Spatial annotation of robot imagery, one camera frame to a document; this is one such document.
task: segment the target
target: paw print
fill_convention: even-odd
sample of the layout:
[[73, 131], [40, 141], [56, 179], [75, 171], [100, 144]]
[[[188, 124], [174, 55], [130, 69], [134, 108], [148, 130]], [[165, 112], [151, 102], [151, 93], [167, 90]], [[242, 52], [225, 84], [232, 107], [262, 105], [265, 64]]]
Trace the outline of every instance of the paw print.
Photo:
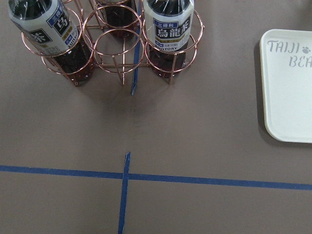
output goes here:
[[309, 50], [308, 47], [302, 47], [302, 52], [308, 54], [309, 52], [311, 52], [311, 50]]

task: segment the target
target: plastic bottle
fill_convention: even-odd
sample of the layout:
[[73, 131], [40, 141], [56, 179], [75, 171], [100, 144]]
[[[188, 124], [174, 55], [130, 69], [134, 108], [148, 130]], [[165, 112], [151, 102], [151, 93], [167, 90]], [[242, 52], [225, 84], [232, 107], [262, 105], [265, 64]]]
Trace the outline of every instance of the plastic bottle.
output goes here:
[[[184, 50], [190, 37], [194, 0], [143, 0], [147, 37], [153, 46], [168, 52]], [[176, 57], [175, 70], [183, 68], [185, 53]], [[155, 50], [150, 46], [149, 58], [163, 72], [152, 67], [164, 78], [171, 76], [174, 55]]]
[[[135, 0], [96, 0], [96, 2], [100, 3], [101, 5], [121, 4], [137, 11]], [[113, 27], [123, 27], [133, 23], [129, 27], [126, 27], [126, 29], [130, 29], [132, 31], [136, 30], [137, 27], [137, 24], [135, 22], [136, 17], [130, 10], [124, 7], [111, 6], [106, 7], [101, 12], [104, 16], [106, 16], [106, 20], [109, 25]], [[129, 35], [132, 35], [130, 32], [122, 30], [113, 31], [111, 32], [111, 34], [116, 36], [117, 38], [125, 38], [128, 37]]]
[[85, 80], [93, 73], [91, 52], [61, 0], [9, 0], [9, 17], [42, 53], [54, 56], [57, 64], [74, 81]]

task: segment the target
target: blue label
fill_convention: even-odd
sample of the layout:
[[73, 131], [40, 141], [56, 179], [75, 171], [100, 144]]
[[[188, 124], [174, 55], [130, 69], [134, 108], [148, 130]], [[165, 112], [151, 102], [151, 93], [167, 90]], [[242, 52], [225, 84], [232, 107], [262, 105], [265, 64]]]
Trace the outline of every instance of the blue label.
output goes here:
[[155, 41], [156, 45], [158, 45], [159, 47], [164, 47], [164, 44], [159, 43], [158, 41]]
[[57, 22], [57, 20], [61, 16], [61, 14], [63, 14], [63, 9], [62, 9], [62, 6], [60, 5], [60, 3], [58, 2], [57, 10], [52, 15], [52, 17], [47, 21], [51, 28]]
[[68, 45], [72, 39], [73, 39], [73, 36], [69, 35], [69, 37], [65, 41], [65, 44]]
[[154, 19], [154, 24], [158, 28], [177, 28], [179, 26], [179, 22], [160, 22]]

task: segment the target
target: blue tape line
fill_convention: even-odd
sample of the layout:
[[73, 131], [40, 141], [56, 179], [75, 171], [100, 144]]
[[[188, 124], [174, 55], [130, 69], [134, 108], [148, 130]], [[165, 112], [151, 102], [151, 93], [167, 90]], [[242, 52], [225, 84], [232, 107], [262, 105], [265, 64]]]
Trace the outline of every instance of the blue tape line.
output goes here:
[[131, 153], [127, 153], [126, 160], [125, 160], [125, 166], [123, 168], [123, 176], [122, 176], [118, 234], [123, 233], [123, 228], [125, 225], [130, 160], [131, 160]]
[[311, 184], [294, 184], [294, 183], [279, 183], [265, 181], [250, 181], [250, 180], [233, 180], [233, 179], [214, 179], [200, 177], [183, 177], [170, 175], [144, 175], [144, 174], [129, 174], [131, 180], [146, 180], [146, 181], [161, 181], [175, 182], [188, 184], [209, 184], [237, 187], [254, 187], [254, 188], [270, 188], [270, 189], [290, 189], [290, 190], [312, 190]]
[[[30, 168], [30, 167], [16, 167], [16, 166], [2, 166], [2, 165], [0, 165], [0, 172], [15, 172], [15, 173], [29, 173], [29, 174], [43, 174], [43, 175], [58, 175], [58, 176], [95, 177], [95, 178], [107, 178], [107, 179], [122, 179], [123, 178], [122, 173], [92, 172], [92, 171], [48, 169], [48, 168]], [[129, 174], [129, 179], [130, 180], [174, 182], [174, 183], [188, 183], [188, 184], [207, 184], [207, 185], [222, 185], [222, 186], [237, 186], [237, 187], [312, 191], [312, 184], [280, 183], [280, 182], [233, 180], [233, 179], [215, 179], [215, 178], [184, 177], [184, 176], [171, 176], [171, 175], [146, 175], [146, 174]]]
[[[138, 5], [138, 14], [141, 16], [141, 4], [139, 3]], [[136, 33], [140, 33], [140, 27], [138, 26]], [[138, 64], [139, 62], [139, 54], [140, 54], [140, 43], [138, 43], [135, 47], [135, 54], [134, 54], [134, 59], [133, 63]], [[137, 89], [137, 76], [138, 76], [138, 67], [134, 70], [133, 72], [133, 80], [132, 80], [132, 89], [131, 89], [131, 95], [135, 94], [135, 91]]]
[[122, 173], [112, 173], [112, 172], [92, 172], [92, 171], [16, 167], [16, 166], [1, 166], [1, 165], [0, 165], [0, 171], [1, 172], [28, 173], [28, 174], [58, 175], [58, 176], [79, 176], [79, 177], [93, 177], [93, 178], [122, 179]]

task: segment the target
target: wire rack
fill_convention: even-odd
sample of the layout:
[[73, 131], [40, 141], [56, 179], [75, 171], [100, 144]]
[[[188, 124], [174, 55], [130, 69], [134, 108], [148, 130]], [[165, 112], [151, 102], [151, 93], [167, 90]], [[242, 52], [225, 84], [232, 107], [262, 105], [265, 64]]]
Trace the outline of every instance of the wire rack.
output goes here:
[[[81, 38], [83, 38], [85, 44], [91, 50], [91, 55], [88, 62], [81, 67], [79, 70], [73, 73], [65, 72], [56, 62], [55, 57], [64, 55], [68, 53], [71, 49], [63, 52], [62, 54], [56, 56], [47, 56], [42, 52], [36, 50], [33, 46], [31, 46], [31, 40], [29, 40], [24, 33], [21, 34], [23, 43], [26, 48], [30, 50], [33, 54], [41, 56], [43, 64], [52, 72], [56, 74], [60, 74], [65, 76], [68, 80], [70, 80], [75, 86], [80, 86], [82, 82], [85, 81], [85, 73], [84, 70], [88, 69], [88, 73], [92, 73], [94, 68], [102, 69], [103, 71], [111, 74], [116, 74], [119, 77], [120, 84], [125, 84], [125, 74], [129, 72], [134, 72], [133, 75], [133, 85], [132, 85], [132, 94], [137, 85], [137, 70], [141, 67], [154, 67], [159, 71], [165, 72], [169, 74], [168, 83], [172, 84], [173, 78], [175, 74], [182, 72], [183, 70], [189, 68], [192, 63], [195, 61], [198, 46], [203, 36], [203, 31], [205, 26], [203, 25], [203, 21], [198, 14], [197, 11], [194, 10], [194, 16], [199, 22], [199, 33], [198, 37], [194, 38], [194, 36], [190, 35], [191, 43], [188, 43], [188, 47], [184, 50], [168, 52], [159, 50], [155, 45], [147, 38], [147, 32], [145, 28], [145, 19], [144, 19], [144, 9], [143, 9], [143, 0], [139, 0], [138, 12], [134, 9], [122, 5], [125, 1], [120, 1], [117, 3], [109, 3], [105, 0], [88, 0], [89, 4], [92, 8], [91, 13], [85, 18], [85, 10], [80, 2], [80, 0], [66, 0], [63, 1], [64, 4], [68, 4], [73, 2], [76, 10], [73, 10], [67, 7], [67, 10], [71, 16], [76, 18], [78, 24], [77, 27], [79, 29], [79, 37], [77, 42], [72, 46], [72, 48], [79, 42]], [[108, 7], [122, 7], [126, 10], [130, 11], [133, 14], [133, 22], [128, 25], [122, 27], [115, 27], [110, 25], [107, 22], [106, 16], [103, 14]], [[129, 38], [124, 37], [121, 40], [120, 52], [118, 53], [108, 53], [107, 51], [103, 51], [99, 49], [99, 45], [101, 41], [104, 40], [110, 34], [116, 32], [124, 32], [129, 35], [133, 35], [135, 38], [134, 42], [128, 47]], [[155, 51], [168, 54], [173, 57], [173, 64], [171, 70], [163, 70], [154, 64], [149, 56], [150, 49], [154, 49]], [[176, 68], [176, 58], [178, 55], [183, 53], [192, 53], [191, 59], [184, 63], [182, 68]], [[126, 63], [126, 58], [134, 59], [133, 63]]]

